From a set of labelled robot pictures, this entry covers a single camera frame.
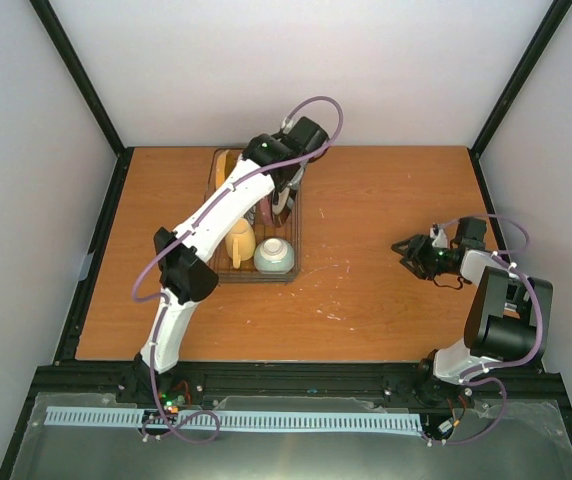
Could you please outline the pink polka dot plate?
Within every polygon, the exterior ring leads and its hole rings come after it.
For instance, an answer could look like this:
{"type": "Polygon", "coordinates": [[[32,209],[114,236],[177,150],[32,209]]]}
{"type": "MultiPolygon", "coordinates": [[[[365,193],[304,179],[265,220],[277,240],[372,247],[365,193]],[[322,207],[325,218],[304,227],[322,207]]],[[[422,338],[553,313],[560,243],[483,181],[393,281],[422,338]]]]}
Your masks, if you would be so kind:
{"type": "Polygon", "coordinates": [[[258,207],[262,223],[266,226],[275,227],[276,221],[273,213],[272,200],[273,194],[270,193],[259,201],[258,207]]]}

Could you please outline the white blue striped plate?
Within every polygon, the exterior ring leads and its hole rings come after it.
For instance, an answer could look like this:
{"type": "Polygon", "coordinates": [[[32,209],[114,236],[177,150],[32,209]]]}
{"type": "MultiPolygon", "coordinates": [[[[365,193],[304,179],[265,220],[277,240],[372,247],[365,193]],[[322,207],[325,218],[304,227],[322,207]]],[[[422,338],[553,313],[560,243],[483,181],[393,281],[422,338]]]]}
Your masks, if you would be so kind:
{"type": "Polygon", "coordinates": [[[252,206],[244,215],[244,218],[250,223],[255,223],[256,207],[252,206]]]}

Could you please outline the light green ceramic bowl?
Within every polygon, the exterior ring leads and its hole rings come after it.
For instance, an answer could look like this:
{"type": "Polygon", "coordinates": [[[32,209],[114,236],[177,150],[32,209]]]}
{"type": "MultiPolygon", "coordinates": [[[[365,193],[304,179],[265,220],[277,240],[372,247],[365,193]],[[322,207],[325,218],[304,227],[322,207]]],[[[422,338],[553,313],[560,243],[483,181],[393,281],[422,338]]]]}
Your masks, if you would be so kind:
{"type": "Polygon", "coordinates": [[[268,238],[256,247],[253,262],[262,274],[287,274],[295,264],[294,248],[285,239],[268,238]]]}

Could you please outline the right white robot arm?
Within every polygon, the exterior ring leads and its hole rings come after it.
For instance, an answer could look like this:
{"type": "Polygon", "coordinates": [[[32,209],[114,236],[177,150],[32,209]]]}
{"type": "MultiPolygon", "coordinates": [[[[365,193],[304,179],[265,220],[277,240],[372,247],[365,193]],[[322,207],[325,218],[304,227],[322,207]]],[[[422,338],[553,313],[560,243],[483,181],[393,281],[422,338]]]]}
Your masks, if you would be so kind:
{"type": "Polygon", "coordinates": [[[425,403],[452,399],[474,380],[496,369],[538,363],[546,348],[553,285],[528,276],[504,255],[486,247],[487,221],[466,216],[434,224],[427,234],[394,243],[391,250],[416,278],[438,285],[442,275],[476,287],[462,338],[420,361],[414,391],[425,403]]]}

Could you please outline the black striped plate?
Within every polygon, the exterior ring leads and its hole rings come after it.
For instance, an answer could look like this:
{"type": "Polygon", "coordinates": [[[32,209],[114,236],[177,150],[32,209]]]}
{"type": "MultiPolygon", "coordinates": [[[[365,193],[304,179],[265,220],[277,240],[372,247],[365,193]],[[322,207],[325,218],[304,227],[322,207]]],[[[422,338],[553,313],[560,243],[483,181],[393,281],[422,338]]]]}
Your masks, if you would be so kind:
{"type": "Polygon", "coordinates": [[[281,227],[288,220],[295,205],[297,191],[285,187],[283,190],[274,190],[271,196],[270,213],[275,227],[281,227]]]}

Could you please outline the yellow ceramic mug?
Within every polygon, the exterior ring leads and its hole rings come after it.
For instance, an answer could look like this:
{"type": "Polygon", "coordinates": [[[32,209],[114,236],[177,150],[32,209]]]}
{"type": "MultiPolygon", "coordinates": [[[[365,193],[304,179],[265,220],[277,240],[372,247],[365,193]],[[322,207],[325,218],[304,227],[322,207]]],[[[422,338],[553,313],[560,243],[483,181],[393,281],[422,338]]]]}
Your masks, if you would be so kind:
{"type": "Polygon", "coordinates": [[[225,235],[225,248],[234,269],[240,269],[243,262],[254,256],[255,233],[245,218],[238,219],[225,235]]]}

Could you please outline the grey wire dish rack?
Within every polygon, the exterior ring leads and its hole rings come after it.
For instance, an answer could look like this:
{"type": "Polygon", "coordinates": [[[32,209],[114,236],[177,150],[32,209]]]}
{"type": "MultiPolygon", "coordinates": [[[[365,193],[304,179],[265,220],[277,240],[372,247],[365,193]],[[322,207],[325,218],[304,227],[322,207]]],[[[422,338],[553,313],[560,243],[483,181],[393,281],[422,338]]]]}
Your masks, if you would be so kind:
{"type": "Polygon", "coordinates": [[[234,265],[231,242],[221,241],[209,267],[222,283],[290,283],[300,271],[301,213],[295,187],[271,193],[244,218],[253,229],[255,250],[234,265]]]}

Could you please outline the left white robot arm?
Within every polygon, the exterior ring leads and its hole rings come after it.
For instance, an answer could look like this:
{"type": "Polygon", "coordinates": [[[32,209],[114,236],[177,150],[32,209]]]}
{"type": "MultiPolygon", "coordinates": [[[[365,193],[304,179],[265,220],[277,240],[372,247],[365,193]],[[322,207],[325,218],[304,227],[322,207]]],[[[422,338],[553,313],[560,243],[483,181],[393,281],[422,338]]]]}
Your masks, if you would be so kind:
{"type": "Polygon", "coordinates": [[[301,179],[305,165],[324,155],[337,136],[300,118],[288,131],[260,134],[240,153],[232,173],[199,209],[172,231],[155,234],[158,252],[132,287],[137,303],[158,299],[149,337],[140,350],[147,369],[138,388],[152,402],[167,400],[190,319],[219,283],[208,266],[216,247],[242,216],[267,195],[301,179]]]}

